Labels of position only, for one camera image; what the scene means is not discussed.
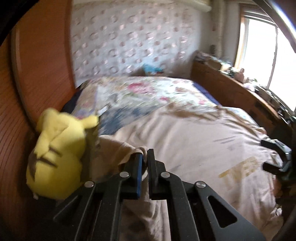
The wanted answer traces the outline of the beige t-shirt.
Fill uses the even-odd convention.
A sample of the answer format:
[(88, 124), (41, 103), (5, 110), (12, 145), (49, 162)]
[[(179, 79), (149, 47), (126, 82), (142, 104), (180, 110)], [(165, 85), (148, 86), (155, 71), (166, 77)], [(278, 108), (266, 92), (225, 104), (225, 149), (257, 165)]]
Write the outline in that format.
[(189, 183), (206, 182), (271, 240), (283, 220), (275, 207), (275, 177), (262, 164), (282, 161), (260, 144), (267, 138), (254, 121), (228, 108), (172, 103), (146, 115), (126, 115), (123, 123), (103, 119), (90, 176), (104, 181), (119, 172), (131, 153), (153, 149), (169, 172)]

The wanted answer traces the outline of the yellow plush toy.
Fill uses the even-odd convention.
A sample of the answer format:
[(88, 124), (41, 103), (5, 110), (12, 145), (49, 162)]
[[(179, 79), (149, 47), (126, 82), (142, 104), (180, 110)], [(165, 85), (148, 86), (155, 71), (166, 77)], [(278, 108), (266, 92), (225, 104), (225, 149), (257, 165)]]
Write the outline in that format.
[(80, 187), (86, 130), (98, 123), (95, 115), (78, 119), (54, 108), (42, 112), (36, 126), (40, 135), (26, 171), (27, 185), (34, 195), (66, 199)]

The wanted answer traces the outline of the long wooden sideboard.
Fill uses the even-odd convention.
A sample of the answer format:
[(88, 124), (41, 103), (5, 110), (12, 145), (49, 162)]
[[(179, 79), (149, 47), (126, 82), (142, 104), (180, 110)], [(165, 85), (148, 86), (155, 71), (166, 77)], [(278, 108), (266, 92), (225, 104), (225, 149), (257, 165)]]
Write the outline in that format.
[(267, 131), (269, 137), (290, 145), (292, 127), (280, 118), (268, 102), (245, 89), (242, 83), (197, 61), (192, 64), (190, 78), (204, 87), (223, 106), (246, 111)]

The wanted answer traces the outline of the pink ceramic bottle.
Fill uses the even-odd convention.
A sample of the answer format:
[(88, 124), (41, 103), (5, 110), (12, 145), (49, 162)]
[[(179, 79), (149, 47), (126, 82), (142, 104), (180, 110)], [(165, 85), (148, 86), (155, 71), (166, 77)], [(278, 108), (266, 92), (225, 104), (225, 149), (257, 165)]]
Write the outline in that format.
[(235, 74), (235, 80), (245, 83), (244, 68), (241, 68), (240, 71)]

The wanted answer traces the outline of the navy blue blanket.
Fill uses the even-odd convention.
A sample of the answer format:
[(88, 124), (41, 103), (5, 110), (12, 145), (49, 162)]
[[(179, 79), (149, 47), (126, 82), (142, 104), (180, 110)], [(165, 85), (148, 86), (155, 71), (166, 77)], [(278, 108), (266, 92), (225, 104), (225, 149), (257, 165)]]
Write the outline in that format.
[(216, 105), (221, 105), (204, 87), (202, 87), (196, 82), (193, 82), (193, 86), (197, 90), (199, 90), (204, 96), (206, 96), (211, 102), (213, 102)]

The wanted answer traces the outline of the blue floral white bedsheet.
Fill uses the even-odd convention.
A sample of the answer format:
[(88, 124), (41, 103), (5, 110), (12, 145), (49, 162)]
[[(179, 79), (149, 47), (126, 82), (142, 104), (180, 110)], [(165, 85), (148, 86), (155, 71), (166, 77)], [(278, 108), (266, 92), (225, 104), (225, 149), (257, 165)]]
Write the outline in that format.
[(99, 135), (113, 135), (120, 128), (146, 116), (163, 105), (111, 107), (100, 117)]

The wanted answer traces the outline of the floral pink quilt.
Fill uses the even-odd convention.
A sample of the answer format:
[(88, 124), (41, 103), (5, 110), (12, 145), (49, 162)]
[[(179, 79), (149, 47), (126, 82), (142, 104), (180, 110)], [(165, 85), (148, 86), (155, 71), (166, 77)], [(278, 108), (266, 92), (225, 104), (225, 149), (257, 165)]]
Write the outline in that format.
[(77, 118), (85, 118), (99, 113), (105, 106), (109, 110), (153, 110), (170, 103), (197, 110), (216, 105), (187, 79), (159, 76), (99, 77), (86, 82), (72, 114)]

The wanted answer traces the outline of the tied window drape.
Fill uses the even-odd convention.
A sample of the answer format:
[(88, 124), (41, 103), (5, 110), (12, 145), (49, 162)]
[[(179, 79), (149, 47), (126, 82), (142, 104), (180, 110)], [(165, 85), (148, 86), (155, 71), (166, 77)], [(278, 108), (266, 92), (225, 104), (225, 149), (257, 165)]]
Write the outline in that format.
[(226, 3), (223, 0), (211, 1), (211, 19), (213, 32), (213, 45), (215, 45), (215, 55), (221, 58), (223, 54), (223, 33), (226, 21)]

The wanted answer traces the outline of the box with blue cloth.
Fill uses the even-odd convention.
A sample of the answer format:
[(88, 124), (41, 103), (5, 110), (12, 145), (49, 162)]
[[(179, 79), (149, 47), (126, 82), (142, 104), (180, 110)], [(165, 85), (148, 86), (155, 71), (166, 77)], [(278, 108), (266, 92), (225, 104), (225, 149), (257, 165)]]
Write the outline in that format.
[(144, 64), (142, 69), (145, 73), (145, 76), (161, 76), (164, 73), (162, 68), (151, 66), (149, 64)]

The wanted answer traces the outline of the wooden louvered wardrobe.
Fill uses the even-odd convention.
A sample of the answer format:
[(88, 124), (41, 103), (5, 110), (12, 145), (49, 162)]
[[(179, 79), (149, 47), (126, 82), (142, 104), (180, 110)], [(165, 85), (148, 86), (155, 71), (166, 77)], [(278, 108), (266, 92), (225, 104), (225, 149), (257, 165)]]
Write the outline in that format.
[(27, 234), (33, 213), (25, 175), (38, 117), (75, 93), (71, 8), (71, 1), (38, 1), (1, 45), (1, 232), (17, 237)]

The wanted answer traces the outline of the sheer circle-pattern curtain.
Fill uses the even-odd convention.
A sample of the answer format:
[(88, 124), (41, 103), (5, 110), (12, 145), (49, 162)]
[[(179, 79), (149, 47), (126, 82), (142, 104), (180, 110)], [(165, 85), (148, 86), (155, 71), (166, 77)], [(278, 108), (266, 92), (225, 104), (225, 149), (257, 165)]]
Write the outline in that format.
[(90, 1), (72, 9), (71, 48), (76, 81), (137, 76), (145, 65), (188, 78), (197, 50), (209, 46), (211, 21), (179, 1)]

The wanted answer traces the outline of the window with brown frame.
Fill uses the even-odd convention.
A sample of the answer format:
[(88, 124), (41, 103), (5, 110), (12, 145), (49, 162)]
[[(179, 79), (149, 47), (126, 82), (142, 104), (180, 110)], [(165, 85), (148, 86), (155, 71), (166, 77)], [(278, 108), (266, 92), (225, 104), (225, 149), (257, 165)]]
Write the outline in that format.
[(254, 4), (240, 4), (235, 67), (295, 110), (295, 52), (276, 23)]

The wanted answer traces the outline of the wall air conditioner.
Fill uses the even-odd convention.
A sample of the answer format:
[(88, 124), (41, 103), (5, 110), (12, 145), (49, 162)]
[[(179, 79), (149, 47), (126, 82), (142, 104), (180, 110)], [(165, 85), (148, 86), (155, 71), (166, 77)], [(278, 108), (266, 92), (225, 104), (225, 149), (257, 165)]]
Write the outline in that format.
[(191, 5), (193, 8), (205, 13), (212, 9), (210, 0), (185, 0), (185, 2)]

